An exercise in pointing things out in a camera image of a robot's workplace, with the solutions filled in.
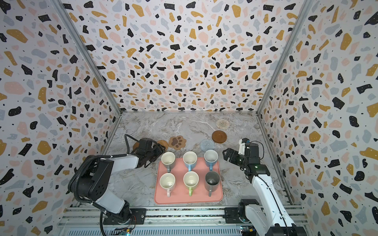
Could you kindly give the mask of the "woven tan round coaster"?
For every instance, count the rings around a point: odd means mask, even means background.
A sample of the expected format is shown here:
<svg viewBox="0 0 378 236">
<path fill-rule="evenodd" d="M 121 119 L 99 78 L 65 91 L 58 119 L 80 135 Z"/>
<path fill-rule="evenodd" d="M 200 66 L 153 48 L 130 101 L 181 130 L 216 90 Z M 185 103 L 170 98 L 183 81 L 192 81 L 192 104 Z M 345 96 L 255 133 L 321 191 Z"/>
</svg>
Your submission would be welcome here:
<svg viewBox="0 0 378 236">
<path fill-rule="evenodd" d="M 162 145 L 162 146 L 164 146 L 165 151 L 168 150 L 169 145 L 168 145 L 168 142 L 167 142 L 167 141 L 165 141 L 165 140 L 158 140 L 157 143 L 160 144 L 160 145 Z"/>
</svg>

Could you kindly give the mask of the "dark brown round coaster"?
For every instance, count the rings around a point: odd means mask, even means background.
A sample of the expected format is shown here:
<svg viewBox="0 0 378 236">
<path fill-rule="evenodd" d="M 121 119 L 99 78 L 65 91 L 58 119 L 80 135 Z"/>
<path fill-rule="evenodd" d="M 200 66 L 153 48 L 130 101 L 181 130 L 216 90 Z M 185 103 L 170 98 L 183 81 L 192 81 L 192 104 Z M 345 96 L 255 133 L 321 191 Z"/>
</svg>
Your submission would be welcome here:
<svg viewBox="0 0 378 236">
<path fill-rule="evenodd" d="M 212 134 L 212 140 L 215 143 L 222 144 L 227 140 L 227 134 L 224 131 L 216 130 Z"/>
<path fill-rule="evenodd" d="M 136 142 L 136 143 L 133 145 L 133 149 L 132 149 L 132 151 L 135 152 L 138 148 L 139 148 L 139 142 Z"/>
</svg>

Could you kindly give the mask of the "grey blue round coaster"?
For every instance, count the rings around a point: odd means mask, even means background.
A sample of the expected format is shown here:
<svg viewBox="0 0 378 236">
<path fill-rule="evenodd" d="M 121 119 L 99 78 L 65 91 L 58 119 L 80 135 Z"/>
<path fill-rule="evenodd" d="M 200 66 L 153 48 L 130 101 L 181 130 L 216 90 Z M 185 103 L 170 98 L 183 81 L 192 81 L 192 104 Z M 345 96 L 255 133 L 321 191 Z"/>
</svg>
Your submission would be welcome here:
<svg viewBox="0 0 378 236">
<path fill-rule="evenodd" d="M 200 142 L 200 149 L 203 152 L 206 152 L 208 150 L 214 150 L 215 149 L 215 143 L 214 141 L 210 139 L 204 139 Z"/>
</svg>

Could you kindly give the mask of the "clear patterned round coaster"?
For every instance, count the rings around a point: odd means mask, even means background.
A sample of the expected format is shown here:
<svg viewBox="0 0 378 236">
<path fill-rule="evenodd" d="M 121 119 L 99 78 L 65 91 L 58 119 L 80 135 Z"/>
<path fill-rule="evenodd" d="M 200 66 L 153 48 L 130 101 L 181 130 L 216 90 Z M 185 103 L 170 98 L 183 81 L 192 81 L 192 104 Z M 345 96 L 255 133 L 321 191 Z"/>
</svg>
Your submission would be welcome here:
<svg viewBox="0 0 378 236">
<path fill-rule="evenodd" d="M 227 130 L 230 126 L 230 123 L 229 123 L 229 121 L 227 121 L 225 119 L 219 119 L 219 120 L 216 121 L 216 126 L 219 129 Z"/>
</svg>

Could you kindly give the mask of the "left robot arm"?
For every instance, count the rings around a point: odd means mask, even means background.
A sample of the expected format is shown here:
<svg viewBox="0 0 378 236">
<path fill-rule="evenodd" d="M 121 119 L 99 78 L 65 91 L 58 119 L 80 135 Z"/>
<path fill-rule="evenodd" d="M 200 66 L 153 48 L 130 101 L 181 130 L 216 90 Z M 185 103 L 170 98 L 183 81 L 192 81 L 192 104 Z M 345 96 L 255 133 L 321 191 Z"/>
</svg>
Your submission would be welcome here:
<svg viewBox="0 0 378 236">
<path fill-rule="evenodd" d="M 148 167 L 166 151 L 166 147 L 150 138 L 138 140 L 129 134 L 125 135 L 125 142 L 125 154 L 89 155 L 83 161 L 68 186 L 76 201 L 91 204 L 102 212 L 128 214 L 128 202 L 108 188 L 111 175 L 128 169 Z"/>
</svg>

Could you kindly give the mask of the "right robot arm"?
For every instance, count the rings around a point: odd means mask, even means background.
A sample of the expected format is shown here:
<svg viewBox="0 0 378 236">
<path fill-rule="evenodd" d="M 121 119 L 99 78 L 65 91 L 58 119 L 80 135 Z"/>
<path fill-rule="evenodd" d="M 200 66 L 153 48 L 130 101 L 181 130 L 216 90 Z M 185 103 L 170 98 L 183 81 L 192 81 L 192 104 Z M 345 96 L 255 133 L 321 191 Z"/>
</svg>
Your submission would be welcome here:
<svg viewBox="0 0 378 236">
<path fill-rule="evenodd" d="M 223 159 L 244 172 L 261 201 L 242 199 L 238 205 L 238 215 L 242 222 L 252 224 L 249 235 L 254 236 L 306 236 L 302 226 L 296 225 L 289 216 L 274 188 L 273 180 L 266 165 L 259 156 L 259 141 L 248 138 L 239 140 L 239 149 L 227 148 L 222 151 Z"/>
</svg>

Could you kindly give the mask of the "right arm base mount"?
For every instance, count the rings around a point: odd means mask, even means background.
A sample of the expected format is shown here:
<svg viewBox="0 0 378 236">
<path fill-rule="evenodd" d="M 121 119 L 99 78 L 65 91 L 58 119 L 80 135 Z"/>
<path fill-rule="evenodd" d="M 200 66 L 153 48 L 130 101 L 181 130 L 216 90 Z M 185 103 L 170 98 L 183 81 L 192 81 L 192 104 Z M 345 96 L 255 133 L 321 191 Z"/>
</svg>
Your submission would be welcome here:
<svg viewBox="0 0 378 236">
<path fill-rule="evenodd" d="M 230 223 L 251 223 L 245 215 L 247 205 L 259 205 L 256 199 L 241 199 L 238 207 L 225 207 L 223 218 L 227 224 Z"/>
</svg>

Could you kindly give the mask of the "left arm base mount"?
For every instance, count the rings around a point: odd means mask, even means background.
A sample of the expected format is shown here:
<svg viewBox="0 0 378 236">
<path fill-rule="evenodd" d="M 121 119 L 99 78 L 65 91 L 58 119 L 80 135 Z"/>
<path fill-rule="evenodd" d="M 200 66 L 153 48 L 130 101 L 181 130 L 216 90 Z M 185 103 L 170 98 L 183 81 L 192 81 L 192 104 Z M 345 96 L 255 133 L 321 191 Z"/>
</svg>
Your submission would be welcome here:
<svg viewBox="0 0 378 236">
<path fill-rule="evenodd" d="M 126 206 L 120 213 L 107 212 L 103 220 L 104 225 L 143 225 L 145 221 L 146 208 L 129 208 Z"/>
</svg>

